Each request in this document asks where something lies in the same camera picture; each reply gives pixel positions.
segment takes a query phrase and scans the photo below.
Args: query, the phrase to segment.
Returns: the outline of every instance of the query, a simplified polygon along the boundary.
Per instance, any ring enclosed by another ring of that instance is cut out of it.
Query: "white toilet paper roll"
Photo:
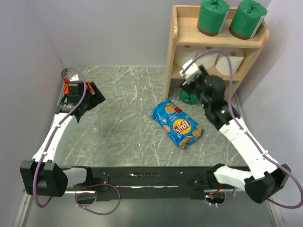
[[[174,62],[178,66],[183,66],[186,62],[196,57],[196,46],[181,46],[177,45]]]
[[[211,49],[212,49],[211,46],[199,46],[196,57],[199,56],[200,54],[202,54],[203,52],[205,52],[207,50],[211,50]],[[196,64],[197,65],[202,64],[205,69],[209,69],[214,66],[217,56],[218,56],[218,53],[209,53],[207,55],[204,55],[202,58],[199,58],[196,61]]]
[[[232,73],[234,74],[238,70],[242,60],[244,59],[244,53],[239,48],[224,48],[224,50],[231,59]],[[219,56],[219,60],[217,62],[216,67],[217,70],[223,75],[229,75],[228,63],[226,58],[222,54],[220,54]]]

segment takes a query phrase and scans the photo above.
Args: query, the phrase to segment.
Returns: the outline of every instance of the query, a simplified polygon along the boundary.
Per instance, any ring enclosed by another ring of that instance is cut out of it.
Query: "white wall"
[[[266,22],[268,45],[240,86],[240,104],[255,137],[281,164],[287,163],[303,183],[302,1],[273,0]],[[292,179],[278,201],[295,205],[300,194]],[[303,226],[303,208],[281,209],[288,227]]]
[[[202,0],[28,0],[65,65],[165,65],[172,6]],[[226,0],[236,7],[241,0]],[[259,0],[265,7],[271,0]]]
[[[24,188],[19,167],[47,134],[62,64],[27,1],[0,1],[0,27],[0,225],[9,227]]]

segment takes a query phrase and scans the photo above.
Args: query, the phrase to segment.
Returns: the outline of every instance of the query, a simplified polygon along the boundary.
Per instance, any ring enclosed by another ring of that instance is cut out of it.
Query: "gray countertop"
[[[83,211],[74,199],[75,194],[66,193],[41,209],[32,198],[22,227],[276,227],[268,201],[257,204],[245,192],[237,192],[218,209],[190,198],[122,200],[114,213],[105,216]],[[108,212],[116,203],[95,202],[89,209]]]
[[[233,145],[204,116],[187,105],[172,81],[169,98],[203,126],[205,134],[181,149],[151,117],[164,100],[165,67],[78,67],[106,101],[85,113],[62,155],[62,166],[245,166]]]

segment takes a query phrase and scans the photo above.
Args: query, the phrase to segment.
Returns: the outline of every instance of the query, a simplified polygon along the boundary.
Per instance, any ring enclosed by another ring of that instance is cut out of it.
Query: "green object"
[[[258,29],[265,15],[267,9],[260,3],[252,0],[244,0],[238,6],[230,29],[237,35],[250,38],[254,30]]]
[[[224,0],[203,0],[198,20],[199,31],[218,34],[228,12],[229,5]]]
[[[180,94],[179,94],[179,98],[181,99],[181,101],[183,101],[186,104],[196,104],[199,100],[198,97],[194,94],[189,94],[187,93],[185,90],[181,90]]]

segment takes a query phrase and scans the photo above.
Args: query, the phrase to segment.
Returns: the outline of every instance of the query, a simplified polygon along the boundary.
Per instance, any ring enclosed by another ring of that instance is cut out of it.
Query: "blue chip bag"
[[[193,144],[204,133],[201,125],[169,99],[158,104],[152,110],[151,117],[165,129],[168,136],[181,148]]]

